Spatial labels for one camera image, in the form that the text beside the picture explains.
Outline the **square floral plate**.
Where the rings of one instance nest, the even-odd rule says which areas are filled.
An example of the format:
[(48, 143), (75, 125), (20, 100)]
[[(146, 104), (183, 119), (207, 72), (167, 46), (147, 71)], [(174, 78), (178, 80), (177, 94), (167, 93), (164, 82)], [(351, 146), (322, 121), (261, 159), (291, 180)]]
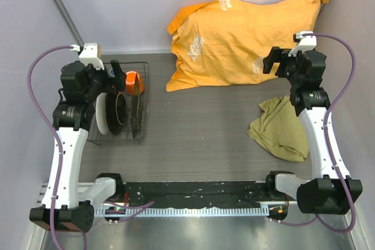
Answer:
[(132, 96), (131, 102), (131, 132), (133, 139), (137, 138), (141, 130), (142, 123), (142, 93), (140, 93), (138, 82), (136, 81), (135, 94)]

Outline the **black rimmed round plate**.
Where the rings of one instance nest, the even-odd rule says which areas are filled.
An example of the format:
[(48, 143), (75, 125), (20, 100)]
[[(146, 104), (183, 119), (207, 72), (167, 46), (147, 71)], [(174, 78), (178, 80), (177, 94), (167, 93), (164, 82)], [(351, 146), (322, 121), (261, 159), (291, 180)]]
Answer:
[(127, 104), (122, 92), (108, 93), (105, 97), (105, 118), (109, 132), (118, 135), (127, 120)]

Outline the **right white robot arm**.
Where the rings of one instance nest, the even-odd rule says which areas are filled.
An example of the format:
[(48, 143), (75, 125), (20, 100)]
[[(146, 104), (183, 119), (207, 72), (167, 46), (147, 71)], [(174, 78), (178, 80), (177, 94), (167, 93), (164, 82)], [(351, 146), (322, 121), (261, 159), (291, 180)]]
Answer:
[(302, 180), (291, 172), (271, 171), (266, 177), (265, 195), (278, 200), (284, 194), (297, 201), (304, 214), (345, 215), (350, 210), (348, 197), (357, 200), (363, 191), (360, 180), (351, 178), (340, 156), (330, 101), (321, 87), (326, 56), (316, 50), (298, 51), (274, 46), (264, 58), (263, 72), (270, 73), (274, 63), (276, 76), (291, 85), (291, 104), (302, 123), (312, 161), (311, 180)]

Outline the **white round plate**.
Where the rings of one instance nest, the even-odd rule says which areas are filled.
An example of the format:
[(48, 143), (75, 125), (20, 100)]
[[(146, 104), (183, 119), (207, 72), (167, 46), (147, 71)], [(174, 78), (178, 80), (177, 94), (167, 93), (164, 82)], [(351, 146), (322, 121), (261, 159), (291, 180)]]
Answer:
[(110, 131), (106, 119), (106, 95), (106, 93), (101, 93), (96, 100), (96, 123), (102, 135), (107, 135)]

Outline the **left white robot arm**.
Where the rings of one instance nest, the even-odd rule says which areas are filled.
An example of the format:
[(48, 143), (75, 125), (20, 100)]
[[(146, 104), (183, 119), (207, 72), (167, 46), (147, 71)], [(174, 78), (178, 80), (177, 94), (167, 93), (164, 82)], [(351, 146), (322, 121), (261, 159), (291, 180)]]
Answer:
[(95, 113), (94, 103), (104, 94), (121, 94), (126, 74), (120, 63), (111, 61), (114, 71), (95, 69), (80, 61), (61, 69), (60, 100), (53, 111), (55, 138), (53, 163), (45, 196), (40, 207), (32, 208), (29, 219), (48, 231), (87, 233), (94, 212), (108, 199), (117, 203), (124, 198), (125, 186), (118, 173), (99, 174), (95, 182), (79, 193), (79, 170), (83, 148)]

